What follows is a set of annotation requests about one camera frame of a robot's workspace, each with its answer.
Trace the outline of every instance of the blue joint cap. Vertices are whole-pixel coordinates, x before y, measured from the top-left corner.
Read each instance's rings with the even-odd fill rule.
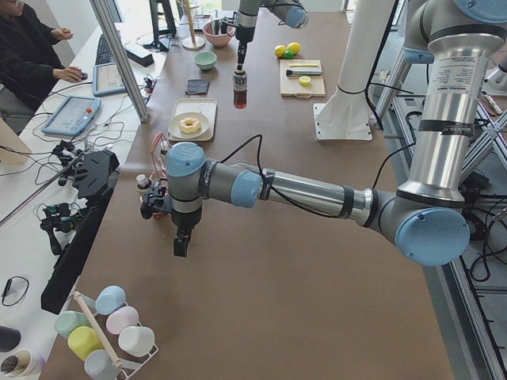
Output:
[[[403,47],[403,56],[408,63],[422,63],[428,65],[433,63],[435,57],[428,50],[411,49]]]
[[[200,170],[206,156],[194,142],[179,142],[167,153],[167,174],[171,177],[186,177]]]
[[[251,208],[261,187],[261,176],[257,173],[243,170],[236,177],[231,189],[231,203],[238,207]]]
[[[298,6],[292,6],[291,9],[288,10],[287,16],[285,16],[285,24],[294,29],[302,28],[307,22],[307,13]]]
[[[459,10],[469,18],[485,24],[507,22],[505,0],[454,0]]]
[[[396,247],[421,265],[447,264],[468,246],[470,228],[457,211],[445,207],[427,208],[411,215],[396,231]]]

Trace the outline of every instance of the cup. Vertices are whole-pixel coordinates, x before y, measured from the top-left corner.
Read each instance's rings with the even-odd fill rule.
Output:
[[[222,48],[225,45],[229,44],[229,41],[236,33],[236,29],[233,26],[228,25],[227,32],[221,33],[221,30],[217,28],[216,25],[212,24],[212,22],[208,22],[203,27],[204,36],[206,37],[206,40],[208,40],[213,46]]]
[[[139,313],[132,306],[120,307],[117,311],[109,315],[105,322],[107,330],[118,335],[128,326],[136,326],[139,323]]]
[[[126,300],[125,291],[121,287],[111,285],[98,295],[95,301],[95,310],[100,315],[110,315],[113,311],[122,307]]]
[[[21,340],[19,330],[0,326],[0,352],[9,352],[17,347]]]
[[[105,350],[95,350],[85,360],[85,372],[93,380],[114,380],[120,373],[120,368],[112,364]]]
[[[64,311],[58,316],[58,319],[55,322],[56,332],[65,339],[67,339],[69,335],[80,326],[90,327],[90,323],[86,319],[86,315],[79,313],[78,311]]]
[[[39,374],[44,364],[46,364],[46,360],[42,356],[30,352],[29,350],[21,349],[14,352],[12,356],[6,358],[1,367],[2,371],[4,371],[6,367],[8,368],[8,370],[4,372],[6,377],[21,378],[32,374]]]
[[[88,326],[78,327],[71,332],[67,345],[83,362],[93,351],[104,348],[98,335]]]
[[[145,326],[128,326],[118,337],[118,345],[130,355],[140,358],[147,355],[155,344],[155,334]]]

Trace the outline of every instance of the person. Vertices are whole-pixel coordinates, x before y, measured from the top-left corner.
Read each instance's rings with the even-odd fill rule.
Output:
[[[59,79],[82,80],[78,67],[63,67],[52,45],[73,36],[69,28],[50,28],[22,0],[0,0],[0,80],[33,111]]]

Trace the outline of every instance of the hand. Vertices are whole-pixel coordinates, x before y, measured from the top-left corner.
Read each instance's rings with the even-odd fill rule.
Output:
[[[51,30],[51,35],[58,41],[70,40],[74,33],[69,28],[55,28]]]
[[[79,67],[69,66],[64,69],[53,69],[53,77],[62,79],[66,82],[77,83],[82,80],[81,69]]]

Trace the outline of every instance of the black sweater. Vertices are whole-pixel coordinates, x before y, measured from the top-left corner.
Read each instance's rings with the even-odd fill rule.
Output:
[[[17,22],[0,17],[0,79],[34,111],[56,83],[53,69],[63,69],[52,47],[57,42],[26,4]]]

